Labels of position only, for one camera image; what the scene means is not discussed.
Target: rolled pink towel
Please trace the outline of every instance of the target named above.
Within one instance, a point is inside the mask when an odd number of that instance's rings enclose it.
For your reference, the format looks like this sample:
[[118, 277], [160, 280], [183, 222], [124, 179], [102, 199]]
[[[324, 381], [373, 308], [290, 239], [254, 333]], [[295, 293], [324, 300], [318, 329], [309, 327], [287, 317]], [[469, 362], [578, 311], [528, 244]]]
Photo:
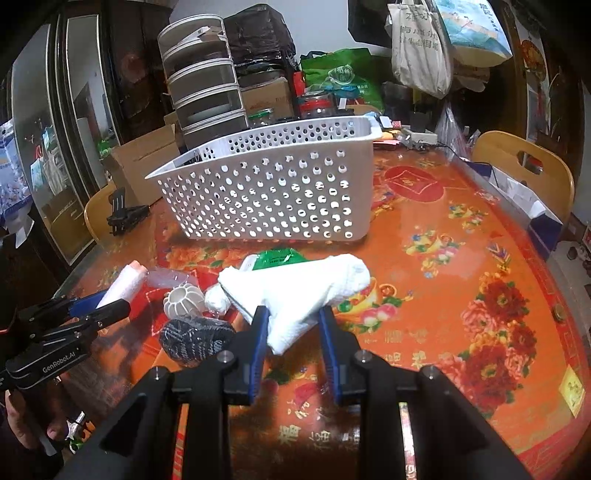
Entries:
[[115, 279], [113, 284], [109, 287], [109, 290], [105, 293], [105, 296], [97, 305], [97, 308], [120, 299], [127, 300], [131, 303], [142, 288], [147, 274], [148, 270], [137, 260], [124, 266], [119, 276]]

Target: laundry basket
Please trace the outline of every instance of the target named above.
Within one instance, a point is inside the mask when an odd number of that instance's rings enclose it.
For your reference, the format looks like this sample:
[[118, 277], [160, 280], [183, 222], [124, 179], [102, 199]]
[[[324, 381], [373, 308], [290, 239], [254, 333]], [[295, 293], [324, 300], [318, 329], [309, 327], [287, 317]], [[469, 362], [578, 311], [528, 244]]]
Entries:
[[364, 116], [271, 125], [205, 143], [146, 179], [194, 239], [352, 241], [369, 229], [381, 136]]

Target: green plastic packet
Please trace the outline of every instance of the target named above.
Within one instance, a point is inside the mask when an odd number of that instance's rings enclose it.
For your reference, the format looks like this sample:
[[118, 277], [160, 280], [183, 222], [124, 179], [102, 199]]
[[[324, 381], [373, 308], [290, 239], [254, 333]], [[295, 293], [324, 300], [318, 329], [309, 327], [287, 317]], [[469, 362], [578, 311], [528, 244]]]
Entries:
[[334, 53], [310, 52], [301, 59], [306, 87], [310, 90], [347, 90], [357, 87], [359, 96], [384, 111], [379, 92], [376, 58], [367, 48], [344, 48]]
[[277, 248], [259, 253], [252, 269], [262, 270], [263, 268], [302, 262], [307, 262], [307, 260], [293, 248]]

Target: jar with green lid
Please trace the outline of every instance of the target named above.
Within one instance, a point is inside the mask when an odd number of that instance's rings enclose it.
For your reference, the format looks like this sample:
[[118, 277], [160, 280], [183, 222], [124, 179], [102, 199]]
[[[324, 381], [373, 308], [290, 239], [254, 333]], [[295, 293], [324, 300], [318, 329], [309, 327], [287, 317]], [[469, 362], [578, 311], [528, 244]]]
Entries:
[[248, 115], [248, 123], [251, 128], [268, 127], [275, 123], [272, 108], [266, 108], [252, 115]]

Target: floral tablecloth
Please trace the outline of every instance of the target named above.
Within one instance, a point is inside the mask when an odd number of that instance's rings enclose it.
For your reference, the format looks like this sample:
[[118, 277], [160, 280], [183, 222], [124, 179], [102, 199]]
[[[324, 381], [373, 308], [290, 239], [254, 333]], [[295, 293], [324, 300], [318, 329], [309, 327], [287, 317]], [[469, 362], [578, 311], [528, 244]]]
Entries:
[[[568, 365], [589, 388], [589, 366], [564, 300], [527, 234], [456, 166], [436, 153], [376, 153], [372, 222], [359, 242], [292, 242], [309, 260], [350, 252], [371, 284], [335, 307], [342, 328], [390, 364], [437, 364], [538, 479], [551, 478], [589, 424], [589, 396], [575, 419], [558, 387]], [[208, 284], [229, 265], [284, 244], [187, 239], [158, 202], [136, 230], [83, 266], [68, 288], [105, 288], [139, 260], [190, 270]], [[89, 411], [107, 414], [152, 365], [178, 368], [160, 350], [161, 306], [147, 300], [109, 328], [88, 365], [65, 378]], [[234, 321], [242, 328], [242, 319]], [[359, 418], [332, 406], [317, 330], [267, 362], [252, 408], [231, 412], [237, 478], [355, 477]], [[183, 429], [177, 445], [180, 472]]]

